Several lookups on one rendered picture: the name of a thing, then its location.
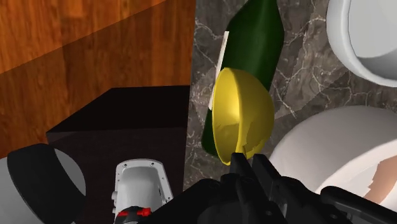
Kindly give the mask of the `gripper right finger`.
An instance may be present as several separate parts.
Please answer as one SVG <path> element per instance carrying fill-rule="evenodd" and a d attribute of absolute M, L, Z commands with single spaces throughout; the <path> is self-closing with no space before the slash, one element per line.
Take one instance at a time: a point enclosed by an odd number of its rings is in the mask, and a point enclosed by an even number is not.
<path fill-rule="evenodd" d="M 326 186 L 316 194 L 281 176 L 265 155 L 255 154 L 252 168 L 288 224 L 397 224 L 396 212 L 347 190 Z"/>

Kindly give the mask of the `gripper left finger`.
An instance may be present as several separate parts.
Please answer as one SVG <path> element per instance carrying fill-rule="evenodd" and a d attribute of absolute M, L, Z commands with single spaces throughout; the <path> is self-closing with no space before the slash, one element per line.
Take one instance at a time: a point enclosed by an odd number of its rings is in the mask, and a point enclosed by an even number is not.
<path fill-rule="evenodd" d="M 234 153 L 228 174 L 219 181 L 201 179 L 145 224 L 279 224 L 279 209 L 265 196 L 244 155 Z"/>

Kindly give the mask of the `yellow bowl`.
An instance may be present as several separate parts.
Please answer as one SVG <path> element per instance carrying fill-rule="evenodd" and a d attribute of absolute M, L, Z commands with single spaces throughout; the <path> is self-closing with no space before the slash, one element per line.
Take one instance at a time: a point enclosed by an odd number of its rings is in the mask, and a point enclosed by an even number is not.
<path fill-rule="evenodd" d="M 230 165 L 233 153 L 247 159 L 260 153 L 274 128 L 274 103 L 268 90 L 239 69 L 220 71 L 211 114 L 216 151 L 225 165 Z"/>

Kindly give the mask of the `green glass bottle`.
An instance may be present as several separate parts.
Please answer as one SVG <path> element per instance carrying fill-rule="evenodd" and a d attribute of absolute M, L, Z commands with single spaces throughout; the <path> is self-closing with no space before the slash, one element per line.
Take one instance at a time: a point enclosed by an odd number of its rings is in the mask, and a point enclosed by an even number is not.
<path fill-rule="evenodd" d="M 226 27 L 215 77 L 226 67 L 238 69 L 270 90 L 283 43 L 277 0 L 248 0 Z"/>

